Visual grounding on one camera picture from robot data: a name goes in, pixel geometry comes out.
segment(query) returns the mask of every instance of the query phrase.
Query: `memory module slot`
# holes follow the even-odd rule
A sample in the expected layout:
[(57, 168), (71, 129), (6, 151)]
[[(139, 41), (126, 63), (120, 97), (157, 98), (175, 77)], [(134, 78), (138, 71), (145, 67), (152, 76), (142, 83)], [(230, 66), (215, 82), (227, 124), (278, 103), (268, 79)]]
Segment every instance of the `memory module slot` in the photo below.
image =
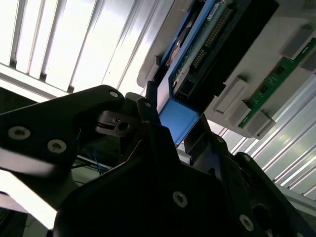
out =
[(253, 95), (245, 101), (246, 105), (251, 109), (246, 118), (239, 124), (244, 128), (253, 116), (261, 109), (264, 103), (273, 95), (273, 93), (281, 86), (281, 84), (291, 75), (291, 73), (299, 66), (305, 56), (316, 46), (316, 38), (305, 46), (301, 53), (294, 59), (282, 57), (275, 69), (266, 77), (263, 83), (253, 93)]

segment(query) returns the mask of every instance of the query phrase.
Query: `cable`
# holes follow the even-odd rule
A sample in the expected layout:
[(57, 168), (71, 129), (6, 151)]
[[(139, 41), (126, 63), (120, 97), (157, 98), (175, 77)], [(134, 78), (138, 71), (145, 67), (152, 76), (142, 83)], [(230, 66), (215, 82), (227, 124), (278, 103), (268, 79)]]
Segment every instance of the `cable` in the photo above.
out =
[(76, 168), (80, 168), (80, 167), (85, 167), (85, 166), (88, 166), (88, 165), (91, 165), (91, 164), (77, 164), (77, 165), (74, 165), (73, 167), (71, 167), (71, 169), (76, 169)]
[(102, 174), (102, 167), (99, 165), (98, 159), (97, 159), (97, 143), (94, 143), (94, 151), (93, 151), (94, 161), (97, 163), (97, 166), (99, 168), (100, 175)]
[(83, 183), (83, 182), (80, 182), (80, 181), (76, 181), (76, 180), (75, 180), (75, 182), (76, 182), (76, 183), (79, 183), (79, 184), (85, 184), (85, 183)]

